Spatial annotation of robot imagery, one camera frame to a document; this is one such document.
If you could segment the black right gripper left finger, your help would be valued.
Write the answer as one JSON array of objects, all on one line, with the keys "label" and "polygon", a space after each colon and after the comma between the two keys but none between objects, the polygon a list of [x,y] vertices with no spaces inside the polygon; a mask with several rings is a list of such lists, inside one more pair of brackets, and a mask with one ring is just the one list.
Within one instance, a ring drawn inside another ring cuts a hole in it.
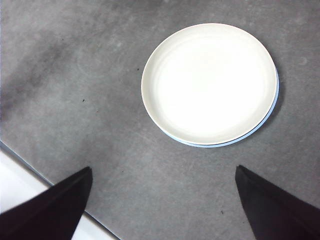
[{"label": "black right gripper left finger", "polygon": [[0,215],[2,240],[70,240],[85,211],[93,172],[85,167]]}]

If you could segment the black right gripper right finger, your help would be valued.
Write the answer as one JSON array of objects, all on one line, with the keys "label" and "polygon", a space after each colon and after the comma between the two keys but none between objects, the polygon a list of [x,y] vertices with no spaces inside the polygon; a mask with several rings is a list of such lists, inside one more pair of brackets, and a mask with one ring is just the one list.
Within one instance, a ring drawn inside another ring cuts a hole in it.
[{"label": "black right gripper right finger", "polygon": [[242,165],[235,171],[239,198],[257,240],[318,240],[319,208]]}]

